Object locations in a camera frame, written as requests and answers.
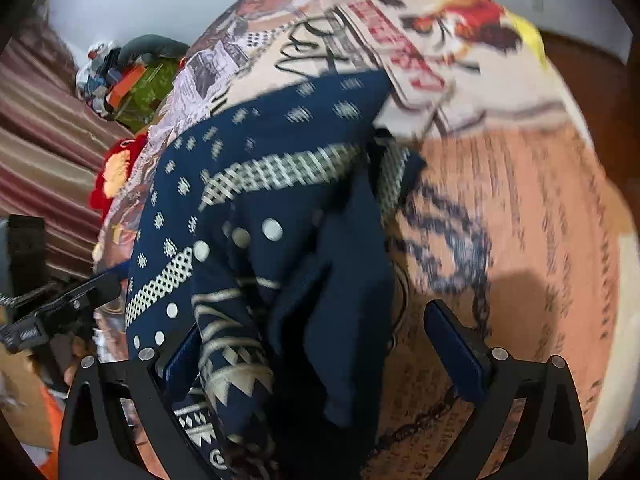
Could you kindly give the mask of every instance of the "yellow fabric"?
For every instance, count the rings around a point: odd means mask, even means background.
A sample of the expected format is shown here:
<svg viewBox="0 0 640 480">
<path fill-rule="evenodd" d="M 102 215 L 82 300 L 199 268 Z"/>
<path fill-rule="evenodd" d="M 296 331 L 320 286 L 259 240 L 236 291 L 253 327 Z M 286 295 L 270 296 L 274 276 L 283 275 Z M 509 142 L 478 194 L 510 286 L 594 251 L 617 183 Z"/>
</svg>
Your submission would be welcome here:
<svg viewBox="0 0 640 480">
<path fill-rule="evenodd" d="M 536 54 L 540 65 L 546 67 L 545 44 L 538 28 L 529 20 L 512 12 L 507 11 L 507 16 L 511 19 L 524 44 Z"/>
</svg>

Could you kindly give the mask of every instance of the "red stuffed toy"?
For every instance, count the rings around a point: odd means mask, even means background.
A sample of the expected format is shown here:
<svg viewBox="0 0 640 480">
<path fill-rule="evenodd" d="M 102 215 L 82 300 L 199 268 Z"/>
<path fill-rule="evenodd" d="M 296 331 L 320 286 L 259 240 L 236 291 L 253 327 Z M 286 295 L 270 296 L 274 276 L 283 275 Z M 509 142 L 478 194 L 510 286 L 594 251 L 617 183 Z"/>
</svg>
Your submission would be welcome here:
<svg viewBox="0 0 640 480">
<path fill-rule="evenodd" d="M 104 156 L 104 168 L 95 179 L 89 206 L 100 210 L 104 220 L 114 197 L 131 175 L 133 163 L 146 145 L 146 130 L 133 139 L 119 140 Z"/>
</svg>

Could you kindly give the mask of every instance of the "blue gripper pad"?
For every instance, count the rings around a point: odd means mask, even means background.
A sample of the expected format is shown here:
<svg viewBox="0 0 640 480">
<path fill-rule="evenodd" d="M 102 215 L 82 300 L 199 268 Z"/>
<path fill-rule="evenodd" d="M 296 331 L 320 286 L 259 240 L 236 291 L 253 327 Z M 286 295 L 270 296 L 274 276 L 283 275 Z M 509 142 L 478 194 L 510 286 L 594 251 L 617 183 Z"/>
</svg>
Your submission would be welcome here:
<svg viewBox="0 0 640 480">
<path fill-rule="evenodd" d="M 454 315 L 443 302 L 430 301 L 424 309 L 424 331 L 460 397 L 479 404 L 486 396 L 488 378 L 460 332 L 462 325 L 450 317 Z"/>
</svg>

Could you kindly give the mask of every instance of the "cartoon character print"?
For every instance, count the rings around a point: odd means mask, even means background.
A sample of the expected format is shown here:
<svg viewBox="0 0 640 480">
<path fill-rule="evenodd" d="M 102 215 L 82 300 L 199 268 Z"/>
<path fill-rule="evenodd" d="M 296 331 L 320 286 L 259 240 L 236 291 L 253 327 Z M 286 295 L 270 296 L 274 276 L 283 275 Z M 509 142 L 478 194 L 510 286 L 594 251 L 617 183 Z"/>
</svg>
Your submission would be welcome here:
<svg viewBox="0 0 640 480">
<path fill-rule="evenodd" d="M 476 43 L 503 54 L 516 52 L 522 40 L 515 30 L 500 22 L 504 15 L 504 7 L 491 0 L 444 0 L 435 12 L 400 19 L 405 29 L 437 38 L 434 50 L 442 52 L 442 62 L 454 64 Z"/>
</svg>

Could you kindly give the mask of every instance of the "white polka dot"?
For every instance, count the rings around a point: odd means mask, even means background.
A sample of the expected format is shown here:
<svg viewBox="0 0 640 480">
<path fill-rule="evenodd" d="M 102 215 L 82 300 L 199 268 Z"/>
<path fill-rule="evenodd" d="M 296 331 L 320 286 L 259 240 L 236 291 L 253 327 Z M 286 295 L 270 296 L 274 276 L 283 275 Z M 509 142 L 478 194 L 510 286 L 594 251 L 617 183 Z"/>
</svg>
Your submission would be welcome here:
<svg viewBox="0 0 640 480">
<path fill-rule="evenodd" d="M 272 242 L 277 242 L 282 238 L 282 226 L 273 218 L 267 218 L 262 222 L 262 232 Z"/>
<path fill-rule="evenodd" d="M 311 223 L 316 227 L 320 227 L 322 218 L 324 218 L 324 211 L 322 211 L 321 209 L 316 209 L 311 215 Z"/>
<path fill-rule="evenodd" d="M 241 227 L 234 229 L 231 233 L 231 239 L 241 249 L 246 249 L 251 243 L 251 235 L 249 234 L 249 231 L 242 229 Z"/>
<path fill-rule="evenodd" d="M 166 314 L 171 319 L 175 318 L 178 315 L 178 306 L 175 303 L 169 303 L 166 306 Z"/>
<path fill-rule="evenodd" d="M 193 255 L 196 257 L 196 260 L 203 262 L 207 259 L 207 256 L 209 256 L 209 246 L 202 240 L 198 240 L 193 245 Z"/>
</svg>

